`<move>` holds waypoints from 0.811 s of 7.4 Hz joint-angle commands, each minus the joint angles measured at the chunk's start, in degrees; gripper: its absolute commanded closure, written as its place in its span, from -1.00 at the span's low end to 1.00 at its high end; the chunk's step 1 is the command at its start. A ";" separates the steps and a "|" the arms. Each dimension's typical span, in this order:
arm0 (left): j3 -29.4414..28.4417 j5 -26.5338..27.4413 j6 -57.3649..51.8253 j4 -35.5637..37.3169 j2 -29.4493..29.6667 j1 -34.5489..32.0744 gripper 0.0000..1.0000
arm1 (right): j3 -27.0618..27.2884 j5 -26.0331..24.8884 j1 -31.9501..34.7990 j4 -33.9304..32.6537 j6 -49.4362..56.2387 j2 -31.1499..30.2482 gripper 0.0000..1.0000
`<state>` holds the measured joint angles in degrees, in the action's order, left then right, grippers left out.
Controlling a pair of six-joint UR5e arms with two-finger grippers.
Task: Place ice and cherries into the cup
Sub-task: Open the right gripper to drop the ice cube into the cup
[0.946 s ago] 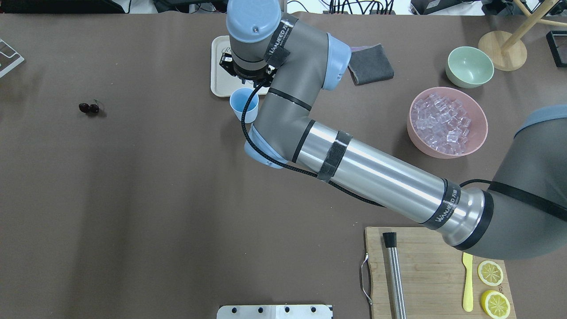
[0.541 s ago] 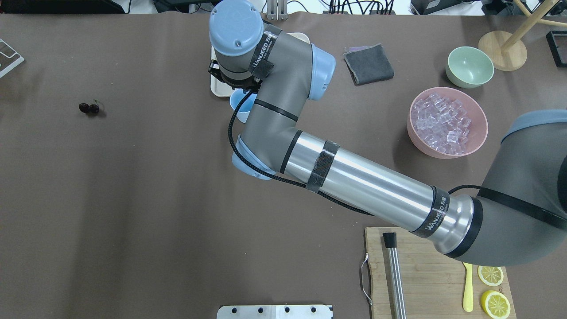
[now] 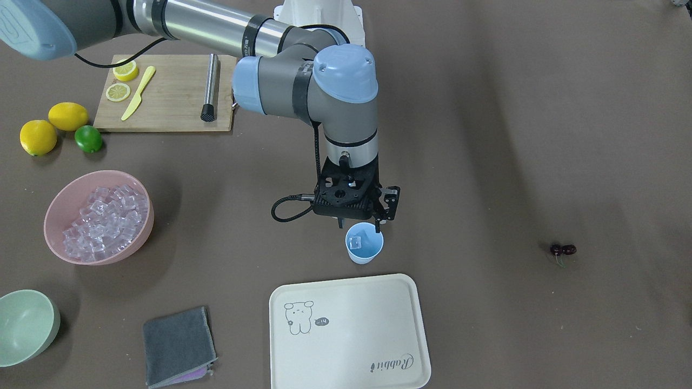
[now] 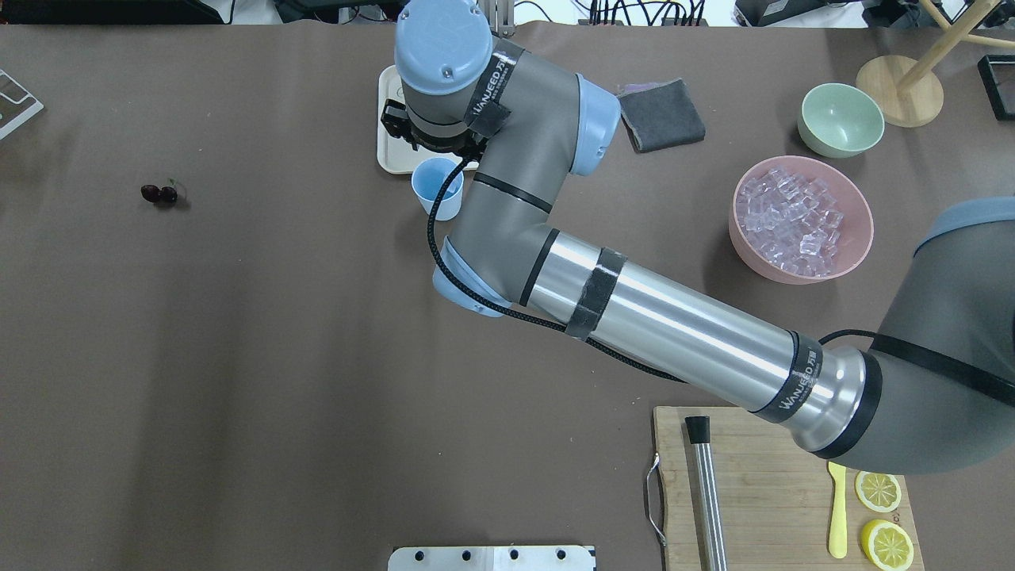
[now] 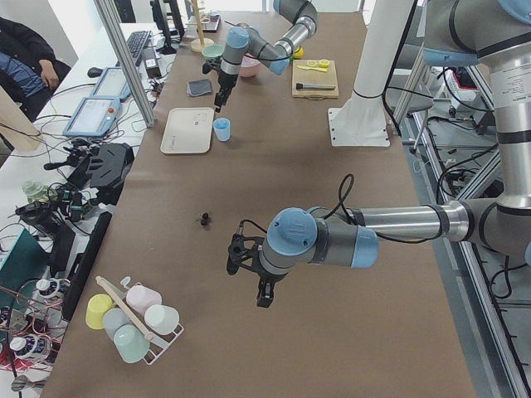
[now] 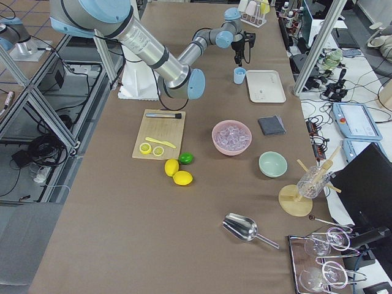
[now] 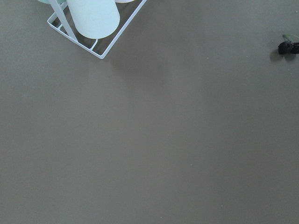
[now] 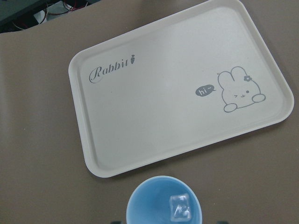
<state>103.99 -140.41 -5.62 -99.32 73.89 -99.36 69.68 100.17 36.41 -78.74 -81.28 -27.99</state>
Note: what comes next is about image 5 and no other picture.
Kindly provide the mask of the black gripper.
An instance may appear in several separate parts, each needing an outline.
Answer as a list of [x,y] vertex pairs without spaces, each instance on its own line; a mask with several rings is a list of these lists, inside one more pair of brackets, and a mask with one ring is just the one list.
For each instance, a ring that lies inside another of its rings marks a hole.
[[272,274],[265,269],[257,271],[259,275],[258,294],[256,297],[256,306],[268,308],[274,300],[274,286],[285,278],[286,274]]
[[226,72],[220,72],[218,74],[218,83],[220,85],[219,93],[216,93],[214,105],[215,111],[220,112],[222,106],[227,105],[228,96],[232,89],[236,86],[237,75],[227,74]]

